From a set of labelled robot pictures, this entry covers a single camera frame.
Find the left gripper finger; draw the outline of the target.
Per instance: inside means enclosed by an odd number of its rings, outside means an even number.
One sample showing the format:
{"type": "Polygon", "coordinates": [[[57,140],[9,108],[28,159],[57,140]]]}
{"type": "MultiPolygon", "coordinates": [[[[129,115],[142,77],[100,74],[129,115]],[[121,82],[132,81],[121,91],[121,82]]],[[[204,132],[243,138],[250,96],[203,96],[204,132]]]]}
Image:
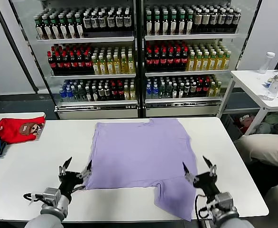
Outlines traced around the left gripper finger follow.
{"type": "Polygon", "coordinates": [[[72,157],[70,157],[68,160],[66,160],[62,166],[59,166],[59,176],[66,175],[66,170],[67,170],[71,160],[72,160],[72,157]]]}
{"type": "Polygon", "coordinates": [[[92,168],[92,160],[88,163],[88,165],[85,167],[85,169],[77,174],[77,177],[80,179],[87,179],[91,175],[91,168],[92,168]]]}

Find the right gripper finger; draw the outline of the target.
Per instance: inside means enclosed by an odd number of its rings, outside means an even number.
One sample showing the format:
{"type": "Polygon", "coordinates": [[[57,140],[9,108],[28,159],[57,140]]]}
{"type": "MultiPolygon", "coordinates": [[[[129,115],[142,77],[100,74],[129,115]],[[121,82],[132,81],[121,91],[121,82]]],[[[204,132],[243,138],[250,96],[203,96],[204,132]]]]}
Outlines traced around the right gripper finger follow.
{"type": "Polygon", "coordinates": [[[203,156],[203,159],[210,169],[210,176],[214,176],[214,177],[217,176],[217,165],[212,164],[211,161],[207,159],[205,156],[203,156]]]}
{"type": "Polygon", "coordinates": [[[191,183],[191,184],[194,184],[196,182],[199,181],[199,178],[194,176],[189,170],[188,168],[186,167],[185,163],[183,162],[183,169],[184,169],[184,172],[185,172],[185,179],[191,183]]]}

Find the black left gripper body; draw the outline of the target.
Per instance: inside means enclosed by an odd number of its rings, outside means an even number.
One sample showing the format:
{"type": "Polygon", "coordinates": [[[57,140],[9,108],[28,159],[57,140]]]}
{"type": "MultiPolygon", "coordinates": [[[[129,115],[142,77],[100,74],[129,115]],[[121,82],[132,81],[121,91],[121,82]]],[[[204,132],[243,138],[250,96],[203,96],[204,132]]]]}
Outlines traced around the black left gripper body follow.
{"type": "Polygon", "coordinates": [[[65,175],[59,174],[59,180],[61,182],[59,190],[61,195],[67,197],[69,202],[72,200],[72,192],[76,185],[83,184],[83,177],[80,177],[79,172],[66,171],[65,175]]]}

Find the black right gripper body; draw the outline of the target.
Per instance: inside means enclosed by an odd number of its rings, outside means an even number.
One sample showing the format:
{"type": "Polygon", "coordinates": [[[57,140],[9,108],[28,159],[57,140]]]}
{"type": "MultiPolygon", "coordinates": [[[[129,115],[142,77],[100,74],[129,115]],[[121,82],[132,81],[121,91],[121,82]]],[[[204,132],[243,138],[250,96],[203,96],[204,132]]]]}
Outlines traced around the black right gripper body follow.
{"type": "Polygon", "coordinates": [[[202,189],[204,195],[207,197],[207,202],[211,202],[215,199],[215,195],[220,191],[216,186],[217,175],[212,174],[209,171],[195,176],[193,186],[197,189],[202,189]]]}

